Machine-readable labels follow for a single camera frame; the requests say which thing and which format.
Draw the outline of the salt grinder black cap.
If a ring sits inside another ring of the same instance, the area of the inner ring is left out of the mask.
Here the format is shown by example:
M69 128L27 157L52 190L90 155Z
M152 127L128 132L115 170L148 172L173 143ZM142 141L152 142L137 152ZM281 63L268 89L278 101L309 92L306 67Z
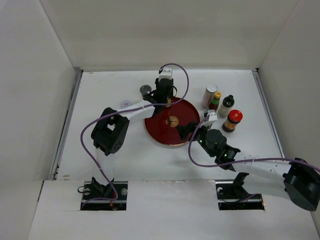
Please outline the salt grinder black cap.
M139 92L143 100L150 100L152 98L152 87L144 84L139 88Z

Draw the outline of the small yellow label sauce bottle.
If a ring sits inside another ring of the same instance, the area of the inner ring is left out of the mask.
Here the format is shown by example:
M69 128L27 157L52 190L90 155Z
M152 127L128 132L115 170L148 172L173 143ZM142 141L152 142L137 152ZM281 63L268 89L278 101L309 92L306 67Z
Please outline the small yellow label sauce bottle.
M173 102L171 98L168 98L166 108L170 108L172 106Z

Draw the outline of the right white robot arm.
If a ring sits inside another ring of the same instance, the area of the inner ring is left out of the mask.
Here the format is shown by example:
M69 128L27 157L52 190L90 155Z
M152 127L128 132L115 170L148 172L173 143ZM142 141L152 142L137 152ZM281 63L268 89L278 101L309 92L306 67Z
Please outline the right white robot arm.
M290 200L301 209L314 212L320 202L320 169L304 159L259 158L228 145L220 130L202 122L178 126L182 140L197 142L214 159L211 168L237 173L232 192L238 198L265 194Z

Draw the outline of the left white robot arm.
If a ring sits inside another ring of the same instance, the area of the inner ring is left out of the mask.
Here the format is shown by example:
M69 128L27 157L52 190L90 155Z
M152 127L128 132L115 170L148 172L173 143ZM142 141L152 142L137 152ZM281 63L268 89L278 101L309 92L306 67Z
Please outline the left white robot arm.
M100 199L116 200L119 195L113 184L114 178L109 178L103 168L102 160L120 150L130 124L156 117L170 106L174 89L172 77L158 77L155 80L155 90L143 96L141 101L120 110L107 107L100 118L93 122L95 126L90 137L93 140L96 156L90 154L90 157L107 182L100 182L95 187L95 193Z

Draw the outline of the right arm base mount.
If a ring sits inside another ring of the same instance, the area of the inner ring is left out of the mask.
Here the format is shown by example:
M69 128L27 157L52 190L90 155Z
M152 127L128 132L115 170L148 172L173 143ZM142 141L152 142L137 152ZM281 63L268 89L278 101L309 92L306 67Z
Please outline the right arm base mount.
M248 193L244 180L248 173L238 173L235 179L217 180L215 182L218 208L221 211L264 210L261 194Z

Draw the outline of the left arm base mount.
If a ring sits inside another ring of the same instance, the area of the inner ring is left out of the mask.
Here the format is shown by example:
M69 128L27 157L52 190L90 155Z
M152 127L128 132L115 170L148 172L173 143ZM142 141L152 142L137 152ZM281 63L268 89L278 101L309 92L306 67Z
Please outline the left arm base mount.
M100 184L94 177L78 187L81 194L81 211L125 211L127 209L128 182L111 181L115 190L108 183Z

